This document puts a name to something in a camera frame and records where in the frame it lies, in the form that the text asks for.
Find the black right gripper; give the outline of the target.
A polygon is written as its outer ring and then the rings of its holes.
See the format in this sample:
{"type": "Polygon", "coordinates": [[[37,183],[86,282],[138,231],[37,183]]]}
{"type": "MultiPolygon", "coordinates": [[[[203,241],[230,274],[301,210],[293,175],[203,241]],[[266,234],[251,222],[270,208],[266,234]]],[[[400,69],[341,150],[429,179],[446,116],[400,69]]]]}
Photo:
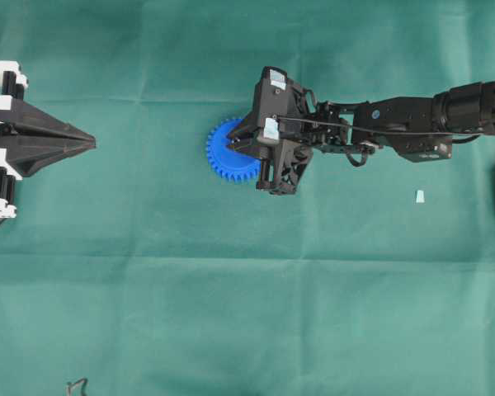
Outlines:
{"type": "Polygon", "coordinates": [[[306,120],[311,115],[308,99],[314,93],[287,72],[266,66],[255,88],[253,114],[233,120],[227,148],[261,160],[257,189],[272,195],[293,195],[313,157],[305,142],[306,120]]]}

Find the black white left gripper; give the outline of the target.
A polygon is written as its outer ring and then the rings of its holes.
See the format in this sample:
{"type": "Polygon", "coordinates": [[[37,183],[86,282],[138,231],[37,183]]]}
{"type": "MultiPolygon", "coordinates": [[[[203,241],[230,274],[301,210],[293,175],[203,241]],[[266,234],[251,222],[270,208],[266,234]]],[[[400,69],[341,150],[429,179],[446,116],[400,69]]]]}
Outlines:
{"type": "Polygon", "coordinates": [[[56,138],[0,138],[0,219],[17,216],[16,182],[96,147],[94,136],[20,100],[27,87],[18,62],[0,61],[0,111],[9,111],[8,123],[28,134],[56,138]]]}

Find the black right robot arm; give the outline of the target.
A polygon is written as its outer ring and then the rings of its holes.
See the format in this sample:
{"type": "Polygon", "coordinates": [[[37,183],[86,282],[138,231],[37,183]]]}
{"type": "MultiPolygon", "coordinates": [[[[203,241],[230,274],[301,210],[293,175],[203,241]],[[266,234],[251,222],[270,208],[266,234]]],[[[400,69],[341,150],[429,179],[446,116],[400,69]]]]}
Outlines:
{"type": "Polygon", "coordinates": [[[433,97],[319,102],[279,68],[265,67],[251,111],[229,132],[229,149],[261,164],[257,189],[293,195],[313,151],[343,154],[354,167],[383,147],[413,163],[449,159],[456,144],[495,136],[495,81],[433,97]]]}

